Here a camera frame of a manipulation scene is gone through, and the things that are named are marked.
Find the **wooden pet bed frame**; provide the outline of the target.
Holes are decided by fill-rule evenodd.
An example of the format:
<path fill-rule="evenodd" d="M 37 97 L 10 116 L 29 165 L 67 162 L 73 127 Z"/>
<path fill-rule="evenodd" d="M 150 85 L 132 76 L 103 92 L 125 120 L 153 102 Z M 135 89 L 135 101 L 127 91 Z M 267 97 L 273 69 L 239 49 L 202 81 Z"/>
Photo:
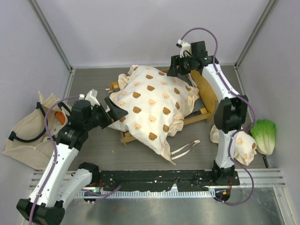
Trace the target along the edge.
<path fill-rule="evenodd" d="M 202 75 L 200 75 L 199 72 L 193 70 L 190 75 L 191 83 L 193 84 L 194 82 L 194 84 L 199 89 L 199 99 L 203 103 L 204 107 L 185 117 L 184 126 L 201 120 L 205 120 L 207 123 L 209 123 L 218 104 L 217 96 L 208 81 Z M 108 90 L 114 93 L 118 88 L 118 82 L 112 82 L 109 84 Z M 120 141 L 124 144 L 125 147 L 127 147 L 127 143 L 136 140 L 129 132 L 120 132 L 120 134 Z"/>

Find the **bear print white cushion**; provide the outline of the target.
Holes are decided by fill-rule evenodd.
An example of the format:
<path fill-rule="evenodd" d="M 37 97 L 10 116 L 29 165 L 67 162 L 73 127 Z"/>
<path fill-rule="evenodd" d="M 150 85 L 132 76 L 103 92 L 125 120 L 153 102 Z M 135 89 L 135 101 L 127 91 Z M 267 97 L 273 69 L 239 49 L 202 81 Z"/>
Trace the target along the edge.
<path fill-rule="evenodd" d="M 183 129 L 184 118 L 192 113 L 199 89 L 167 76 L 154 68 L 132 65 L 118 77 L 119 91 L 109 98 L 128 114 L 109 127 L 129 132 L 158 155 L 172 162 L 168 136 Z"/>

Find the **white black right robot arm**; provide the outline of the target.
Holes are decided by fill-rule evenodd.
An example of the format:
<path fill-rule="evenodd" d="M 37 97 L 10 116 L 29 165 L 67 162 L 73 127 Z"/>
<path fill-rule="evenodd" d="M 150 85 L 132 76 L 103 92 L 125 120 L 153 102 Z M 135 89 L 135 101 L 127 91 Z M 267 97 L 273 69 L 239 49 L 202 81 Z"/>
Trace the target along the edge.
<path fill-rule="evenodd" d="M 214 124 L 219 130 L 219 144 L 211 178 L 215 184 L 223 185 L 234 177 L 234 145 L 246 120 L 248 97 L 241 96 L 228 82 L 216 57 L 208 55 L 204 41 L 189 44 L 180 39 L 176 45 L 180 54 L 171 57 L 167 76 L 187 75 L 196 70 L 217 96 Z"/>

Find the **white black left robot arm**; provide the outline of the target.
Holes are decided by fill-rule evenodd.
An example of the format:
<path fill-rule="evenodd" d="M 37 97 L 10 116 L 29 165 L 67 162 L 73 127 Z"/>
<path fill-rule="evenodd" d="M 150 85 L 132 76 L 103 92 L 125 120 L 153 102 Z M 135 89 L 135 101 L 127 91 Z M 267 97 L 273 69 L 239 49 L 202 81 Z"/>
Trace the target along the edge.
<path fill-rule="evenodd" d="M 16 206 L 30 225 L 59 225 L 77 194 L 85 186 L 95 187 L 99 183 L 99 167 L 93 163 L 82 163 L 68 182 L 63 180 L 88 139 L 88 132 L 97 127 L 105 128 L 128 114 L 110 98 L 105 98 L 105 102 L 109 107 L 107 110 L 95 97 L 79 97 L 57 137 L 49 136 L 53 146 L 52 157 L 33 192 L 27 199 L 20 199 Z"/>

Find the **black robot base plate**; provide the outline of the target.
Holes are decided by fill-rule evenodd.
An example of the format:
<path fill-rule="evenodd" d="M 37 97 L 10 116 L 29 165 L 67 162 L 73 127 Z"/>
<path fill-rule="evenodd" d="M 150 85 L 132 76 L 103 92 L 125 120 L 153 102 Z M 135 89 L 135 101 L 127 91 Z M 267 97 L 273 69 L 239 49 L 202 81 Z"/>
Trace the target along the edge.
<path fill-rule="evenodd" d="M 207 190 L 209 186 L 240 185 L 237 172 L 220 178 L 211 170 L 123 170 L 102 171 L 100 174 L 105 191 L 121 186 L 120 191 L 124 192 L 167 192 L 176 185 L 178 191 L 185 192 Z"/>

